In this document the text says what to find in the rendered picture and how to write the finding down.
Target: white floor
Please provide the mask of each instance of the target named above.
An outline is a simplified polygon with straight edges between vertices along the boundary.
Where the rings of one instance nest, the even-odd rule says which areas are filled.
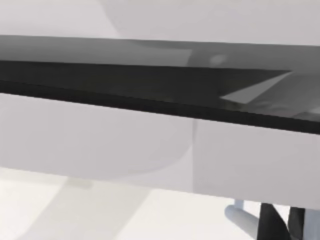
[[[0,240],[251,240],[225,217],[232,204],[0,168]],[[244,209],[258,217],[260,204],[246,201]],[[286,216],[288,208],[279,209]]]

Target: black surface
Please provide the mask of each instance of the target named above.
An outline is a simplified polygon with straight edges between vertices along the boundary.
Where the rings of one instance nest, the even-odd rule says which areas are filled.
[[[220,98],[286,72],[0,61],[0,92],[320,134],[318,122],[240,112]]]

